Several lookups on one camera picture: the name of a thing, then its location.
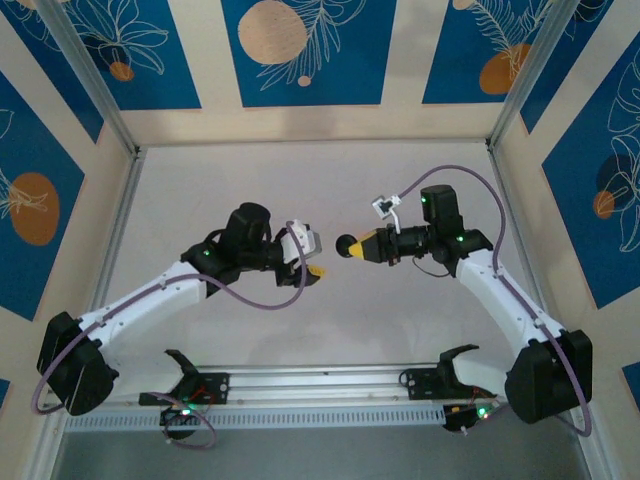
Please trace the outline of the black controller board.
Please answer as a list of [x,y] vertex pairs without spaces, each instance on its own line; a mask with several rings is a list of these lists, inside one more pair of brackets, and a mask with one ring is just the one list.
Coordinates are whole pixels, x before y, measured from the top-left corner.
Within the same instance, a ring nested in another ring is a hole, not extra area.
[[478,422],[488,419],[497,407],[498,404],[487,402],[445,405],[443,428],[448,432],[463,433]]
[[159,425],[169,441],[182,441],[192,436],[201,421],[190,409],[169,407],[160,412]]

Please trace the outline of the aluminium side rail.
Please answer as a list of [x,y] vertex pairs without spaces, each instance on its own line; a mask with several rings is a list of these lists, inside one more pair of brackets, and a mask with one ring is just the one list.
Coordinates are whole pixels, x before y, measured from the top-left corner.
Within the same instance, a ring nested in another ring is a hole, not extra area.
[[512,235],[527,278],[530,295],[537,301],[542,310],[553,314],[554,311],[549,309],[549,304],[545,298],[545,288],[542,285],[541,278],[536,269],[534,262],[535,255],[529,249],[527,234],[530,233],[530,228],[526,223],[522,202],[516,195],[508,165],[498,148],[493,146],[490,141],[487,142],[487,152],[496,181],[499,184],[499,189],[506,204]]
[[110,236],[106,245],[106,252],[99,271],[96,287],[89,302],[90,311],[96,310],[106,303],[117,256],[124,237],[126,225],[129,220],[142,170],[144,168],[146,153],[146,148],[139,147],[129,168],[113,225],[110,230]]

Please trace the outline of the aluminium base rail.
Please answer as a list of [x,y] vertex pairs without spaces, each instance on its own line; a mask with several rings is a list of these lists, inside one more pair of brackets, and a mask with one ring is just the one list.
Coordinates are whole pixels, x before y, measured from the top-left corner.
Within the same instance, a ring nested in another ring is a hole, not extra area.
[[[411,400],[407,389],[399,383],[399,375],[408,368],[432,368],[438,362],[410,365],[406,368],[393,366],[358,366],[336,368],[258,368],[231,370],[227,367],[202,367],[205,374],[227,373],[228,403],[241,401],[310,401],[330,398],[386,398],[400,396],[410,401],[470,402],[468,400]],[[166,351],[148,365],[132,359],[131,371],[111,362],[106,364],[100,357],[89,362],[75,364],[71,360],[62,362],[44,382],[59,399],[58,406],[41,407],[40,392],[32,397],[31,409],[36,414],[47,415],[58,408],[73,416],[84,415],[108,399],[116,400],[150,392],[163,397],[182,377],[180,367]]]

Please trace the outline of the aluminium frame post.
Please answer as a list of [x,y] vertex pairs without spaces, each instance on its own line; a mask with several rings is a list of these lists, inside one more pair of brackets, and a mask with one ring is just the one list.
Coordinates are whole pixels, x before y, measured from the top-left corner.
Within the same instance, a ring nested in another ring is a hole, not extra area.
[[132,161],[139,145],[71,20],[57,0],[33,0],[36,10],[92,103]]
[[498,118],[486,139],[487,150],[494,155],[511,124],[528,99],[533,87],[555,50],[580,0],[554,0],[542,23],[529,54],[506,96]]

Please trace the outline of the grey metal sheet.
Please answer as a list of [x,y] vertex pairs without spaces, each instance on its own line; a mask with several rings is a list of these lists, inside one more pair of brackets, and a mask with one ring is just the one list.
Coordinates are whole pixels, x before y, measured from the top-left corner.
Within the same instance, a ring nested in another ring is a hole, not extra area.
[[591,480],[575,440],[502,419],[434,427],[223,431],[185,451],[158,433],[71,433],[51,480]]

